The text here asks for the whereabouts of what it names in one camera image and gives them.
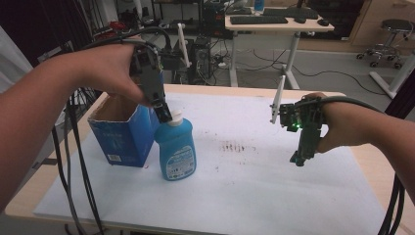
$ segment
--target bottle cap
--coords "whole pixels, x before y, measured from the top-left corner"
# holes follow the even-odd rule
[[[168,122],[170,126],[177,126],[183,122],[183,117],[181,116],[181,110],[174,110],[170,113],[171,113],[171,117],[173,118],[173,120]]]

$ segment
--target desk leg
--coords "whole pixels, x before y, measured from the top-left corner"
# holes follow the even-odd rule
[[[233,42],[232,42],[232,60],[229,68],[229,78],[232,87],[238,87],[238,78],[236,77],[236,40],[238,40],[238,31],[233,31]]]
[[[293,42],[291,43],[290,56],[288,58],[288,63],[283,66],[283,73],[287,77],[291,85],[291,88],[295,90],[299,90],[300,87],[296,79],[294,78],[291,68],[293,67],[294,57],[297,52],[297,47],[299,46],[299,41],[300,41],[300,33],[296,32],[294,33]]]
[[[415,68],[415,51],[412,51],[412,54],[408,57],[403,67],[394,77],[391,85],[388,85],[384,79],[378,75],[377,72],[371,71],[369,75],[381,86],[382,89],[393,99],[396,95],[397,89],[399,89],[400,85],[405,81],[405,79],[409,76],[410,73]]]

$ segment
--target chair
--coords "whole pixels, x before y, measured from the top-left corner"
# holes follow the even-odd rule
[[[370,67],[375,68],[378,66],[382,57],[386,57],[388,61],[396,60],[393,66],[396,69],[400,69],[402,67],[402,64],[400,63],[400,52],[392,45],[392,43],[399,33],[402,33],[403,38],[408,40],[409,35],[407,34],[412,33],[414,27],[415,23],[406,20],[388,19],[382,21],[382,29],[391,32],[388,40],[385,44],[376,44],[375,46],[367,49],[364,53],[358,54],[356,59],[361,60],[366,54],[369,56],[376,56],[377,60],[370,63]]]

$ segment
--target blue dish soap bottle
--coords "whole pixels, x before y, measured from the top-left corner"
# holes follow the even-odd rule
[[[171,116],[173,120],[161,124],[155,133],[162,177],[168,181],[186,178],[196,169],[192,123],[180,111],[172,111]]]

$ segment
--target blue cardboard box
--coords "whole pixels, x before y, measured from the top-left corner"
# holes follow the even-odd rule
[[[153,109],[122,96],[107,97],[88,118],[108,163],[143,167],[159,120]]]

